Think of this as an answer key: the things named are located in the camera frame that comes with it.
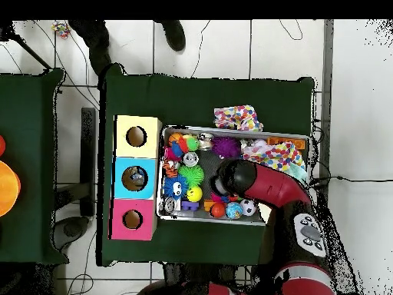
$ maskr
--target green table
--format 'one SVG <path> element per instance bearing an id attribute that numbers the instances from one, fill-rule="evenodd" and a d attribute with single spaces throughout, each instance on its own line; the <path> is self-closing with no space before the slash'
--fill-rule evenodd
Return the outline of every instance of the green table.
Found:
<path id="1" fill-rule="evenodd" d="M 314 81 L 183 79 L 124 75 L 112 65 L 101 91 L 97 262 L 112 260 L 258 264 L 264 227 L 158 220 L 152 241 L 108 240 L 115 114 L 151 116 L 163 124 L 214 127 L 213 109 L 249 104 L 266 132 L 310 135 Z"/>
<path id="2" fill-rule="evenodd" d="M 15 206 L 0 217 L 0 261 L 63 264 L 50 242 L 54 213 L 54 93 L 61 69 L 39 76 L 0 75 L 0 157 L 19 176 Z"/>

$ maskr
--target metal tray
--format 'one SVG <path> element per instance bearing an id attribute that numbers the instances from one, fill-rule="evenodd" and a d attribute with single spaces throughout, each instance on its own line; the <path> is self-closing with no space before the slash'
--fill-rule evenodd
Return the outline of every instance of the metal tray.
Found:
<path id="1" fill-rule="evenodd" d="M 217 137 L 232 137 L 237 139 L 264 139 L 267 141 L 268 137 L 284 137 L 284 138 L 300 138 L 304 139 L 306 146 L 302 150 L 302 156 L 305 162 L 308 161 L 307 157 L 309 155 L 309 137 L 298 134 L 277 134 L 269 132 L 256 132 L 256 131 L 238 131 L 238 130 L 228 130 L 219 128 L 201 128 L 201 127 L 179 127 L 179 126 L 167 126 L 163 128 L 160 135 L 160 146 L 167 144 L 169 136 L 173 132 L 180 132 L 181 134 L 199 134 L 201 132 L 212 134 Z M 158 181 L 157 181 L 157 216 L 164 220 L 190 220 L 199 222 L 209 222 L 209 223 L 231 223 L 239 225 L 253 225 L 253 226 L 264 226 L 266 217 L 261 216 L 261 211 L 257 205 L 256 212 L 253 216 L 242 216 L 238 220 L 230 220 L 227 217 L 214 218 L 211 217 L 208 212 L 203 209 L 203 200 L 210 199 L 211 190 L 209 186 L 209 179 L 216 174 L 216 169 L 218 168 L 220 162 L 222 161 L 218 155 L 214 154 L 212 151 L 196 151 L 199 157 L 198 165 L 200 165 L 205 174 L 205 178 L 200 185 L 203 192 L 203 197 L 200 201 L 200 208 L 197 211 L 191 210 L 179 210 L 174 211 L 172 214 L 168 215 L 165 210 L 160 209 L 163 203 L 163 191 L 162 183 L 165 177 L 165 171 L 163 169 L 163 157 L 159 157 L 160 164 L 158 170 Z"/>

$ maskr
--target pink box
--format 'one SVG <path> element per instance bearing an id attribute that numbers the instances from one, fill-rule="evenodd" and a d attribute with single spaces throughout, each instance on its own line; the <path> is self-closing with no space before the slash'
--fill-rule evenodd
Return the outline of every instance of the pink box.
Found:
<path id="1" fill-rule="evenodd" d="M 142 223 L 137 229 L 130 229 L 124 225 L 123 216 L 129 210 L 136 210 L 142 216 Z M 108 238 L 111 240 L 151 240 L 156 228 L 157 219 L 154 212 L 153 200 L 114 199 L 112 218 L 109 220 Z"/>

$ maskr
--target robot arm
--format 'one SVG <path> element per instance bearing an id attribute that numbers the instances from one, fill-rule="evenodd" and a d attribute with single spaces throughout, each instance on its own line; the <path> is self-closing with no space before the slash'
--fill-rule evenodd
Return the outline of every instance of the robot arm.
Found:
<path id="1" fill-rule="evenodd" d="M 219 196 L 238 194 L 276 208 L 271 262 L 276 295 L 335 295 L 322 230 L 302 186 L 251 161 L 225 160 L 210 179 Z"/>

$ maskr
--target red ball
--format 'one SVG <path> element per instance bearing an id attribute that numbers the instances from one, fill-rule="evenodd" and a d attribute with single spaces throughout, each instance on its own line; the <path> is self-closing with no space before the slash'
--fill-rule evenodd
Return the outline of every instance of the red ball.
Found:
<path id="1" fill-rule="evenodd" d="M 220 218 L 225 215 L 225 204 L 224 203 L 215 203 L 210 208 L 210 215 L 215 218 Z"/>
<path id="2" fill-rule="evenodd" d="M 4 151 L 5 151 L 5 141 L 4 138 L 0 136 L 0 156 L 3 155 Z"/>

